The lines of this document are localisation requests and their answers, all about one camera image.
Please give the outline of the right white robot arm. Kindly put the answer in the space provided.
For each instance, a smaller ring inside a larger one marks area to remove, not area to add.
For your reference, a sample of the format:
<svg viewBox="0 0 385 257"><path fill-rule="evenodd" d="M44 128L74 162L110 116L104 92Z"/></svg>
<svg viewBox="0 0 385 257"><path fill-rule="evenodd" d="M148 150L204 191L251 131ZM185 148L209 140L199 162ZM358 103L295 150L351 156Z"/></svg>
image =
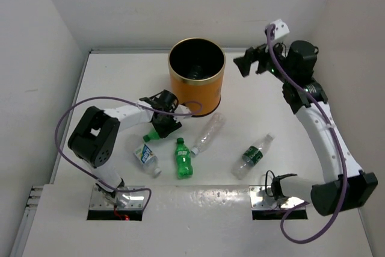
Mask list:
<svg viewBox="0 0 385 257"><path fill-rule="evenodd" d="M277 70L266 44L249 48L243 56L233 60L243 77L249 76L251 65L257 63L257 74L270 72L283 83L283 97L305 128L321 163L322 184L302 179L294 173L276 176L272 182L273 197L298 197L311 203L320 215L326 216L335 212L343 181L347 181L340 209L359 208L377 187L378 179L374 173L364 172L355 161L333 121L326 93L313 77L318 47L297 40L291 44L286 56L283 55L284 48L284 44L276 43L274 54L281 68L301 86L301 90L287 82Z"/></svg>

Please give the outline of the large clear crushed bottle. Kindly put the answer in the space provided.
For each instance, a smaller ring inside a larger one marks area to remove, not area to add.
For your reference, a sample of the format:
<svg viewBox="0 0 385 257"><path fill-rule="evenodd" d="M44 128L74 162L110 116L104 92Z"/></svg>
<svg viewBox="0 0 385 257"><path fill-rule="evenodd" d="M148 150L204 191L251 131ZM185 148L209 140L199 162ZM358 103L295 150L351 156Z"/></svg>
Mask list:
<svg viewBox="0 0 385 257"><path fill-rule="evenodd" d="M194 64L191 66L191 69L187 74L187 78L193 80L202 80L208 78L208 73L203 66Z"/></svg>

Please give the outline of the green bottle sideways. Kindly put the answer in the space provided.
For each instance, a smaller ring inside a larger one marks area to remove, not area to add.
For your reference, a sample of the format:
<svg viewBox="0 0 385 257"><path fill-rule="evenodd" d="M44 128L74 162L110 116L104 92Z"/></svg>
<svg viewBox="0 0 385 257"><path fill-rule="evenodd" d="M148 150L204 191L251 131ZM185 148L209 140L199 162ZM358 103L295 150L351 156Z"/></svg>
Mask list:
<svg viewBox="0 0 385 257"><path fill-rule="evenodd" d="M143 136L143 140L145 143L159 139L160 136L155 129L152 129L148 134Z"/></svg>

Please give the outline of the clear bottle dark green label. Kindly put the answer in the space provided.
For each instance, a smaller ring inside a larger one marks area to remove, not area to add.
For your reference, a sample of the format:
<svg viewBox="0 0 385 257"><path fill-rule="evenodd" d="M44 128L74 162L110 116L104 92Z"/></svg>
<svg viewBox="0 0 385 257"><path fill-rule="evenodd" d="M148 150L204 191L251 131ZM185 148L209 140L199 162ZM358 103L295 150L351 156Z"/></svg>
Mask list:
<svg viewBox="0 0 385 257"><path fill-rule="evenodd" d="M233 176L239 180L244 179L250 170L266 155L274 139L274 135L267 134L251 144L235 161L232 167Z"/></svg>

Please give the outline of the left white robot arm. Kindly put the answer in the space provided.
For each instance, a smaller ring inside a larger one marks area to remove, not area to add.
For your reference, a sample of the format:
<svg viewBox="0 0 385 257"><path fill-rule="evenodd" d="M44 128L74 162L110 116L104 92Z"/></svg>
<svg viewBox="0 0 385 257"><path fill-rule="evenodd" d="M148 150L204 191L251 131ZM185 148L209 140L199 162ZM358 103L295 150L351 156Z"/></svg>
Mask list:
<svg viewBox="0 0 385 257"><path fill-rule="evenodd" d="M118 133L151 123L159 137L165 138L179 129L180 121L189 114L189 108L180 104L168 90L122 107L102 110L91 106L72 132L68 147L89 166L106 198L116 203L118 190L125 188L124 180L110 160Z"/></svg>

